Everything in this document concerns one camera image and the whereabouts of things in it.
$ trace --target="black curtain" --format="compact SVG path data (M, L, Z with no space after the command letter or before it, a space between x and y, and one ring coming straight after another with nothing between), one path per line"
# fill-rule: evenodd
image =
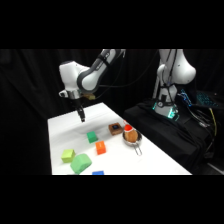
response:
M0 172L3 174L51 174L47 119L72 111L67 100L59 97L64 89L59 65L75 60L91 66L102 49L1 49L0 98L1 135ZM116 85L138 78L152 60L156 49L128 49ZM197 69L200 90L224 95L224 49L184 49L186 58ZM120 58L103 78L102 85L115 80ZM159 55L134 85L110 89L86 106L104 102L120 116L153 94ZM100 88L100 95L105 88Z

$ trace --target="toy block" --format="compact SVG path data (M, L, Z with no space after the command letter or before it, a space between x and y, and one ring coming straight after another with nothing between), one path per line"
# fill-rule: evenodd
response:
M104 144L104 141L96 143L96 151L98 155L106 153L106 146Z
M94 131L87 133L87 137L88 137L89 143L93 143L98 140Z
M64 150L61 159L64 163L71 163L75 157L75 152L73 149Z
M90 160L90 158L86 154L81 154L73 159L71 168L75 172L75 174L79 175L90 165L92 165L92 161Z
M103 171L93 172L93 176L104 176L104 172Z
M109 125L109 130L110 130L111 135L113 135L113 136L119 135L119 134L123 133L123 131L124 131L119 123Z

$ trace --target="brown object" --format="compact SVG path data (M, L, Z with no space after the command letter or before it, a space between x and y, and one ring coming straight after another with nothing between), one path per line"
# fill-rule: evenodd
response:
M134 129L130 132L125 132L125 139L128 142L135 143L138 140L138 133Z
M120 126L119 123L109 125L109 130L113 136L123 133L123 128Z

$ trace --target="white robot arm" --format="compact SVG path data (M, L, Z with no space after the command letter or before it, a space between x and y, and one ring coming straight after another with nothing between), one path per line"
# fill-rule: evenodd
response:
M177 113L175 98L177 89L174 84L188 84L194 80L196 70L184 56L183 49L160 49L161 65L157 71L160 93L155 112L173 119Z
M91 68L74 61L64 62L60 65L59 70L65 90L59 95L72 100L82 122L85 121L85 113L79 101L81 93L96 92L104 74L122 54L125 54L125 49L104 49Z

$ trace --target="blue block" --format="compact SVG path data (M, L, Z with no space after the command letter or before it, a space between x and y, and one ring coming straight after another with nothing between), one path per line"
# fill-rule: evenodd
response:
M104 172L100 171L100 172L93 172L93 176L103 176Z

